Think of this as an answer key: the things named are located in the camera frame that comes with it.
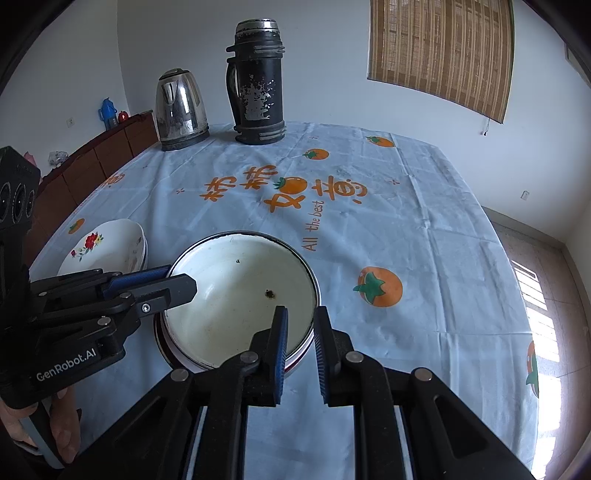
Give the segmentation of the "person's left hand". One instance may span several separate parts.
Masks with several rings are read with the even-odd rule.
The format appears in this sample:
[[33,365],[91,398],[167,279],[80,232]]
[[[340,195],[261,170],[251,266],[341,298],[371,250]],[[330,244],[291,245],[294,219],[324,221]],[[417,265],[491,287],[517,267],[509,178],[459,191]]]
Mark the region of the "person's left hand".
[[[20,420],[32,415],[37,405],[12,409],[1,401],[1,421],[10,438],[21,447],[37,448],[35,441],[24,430]],[[52,396],[49,413],[50,428],[61,458],[71,463],[80,449],[80,420],[76,410],[74,387],[70,386]]]

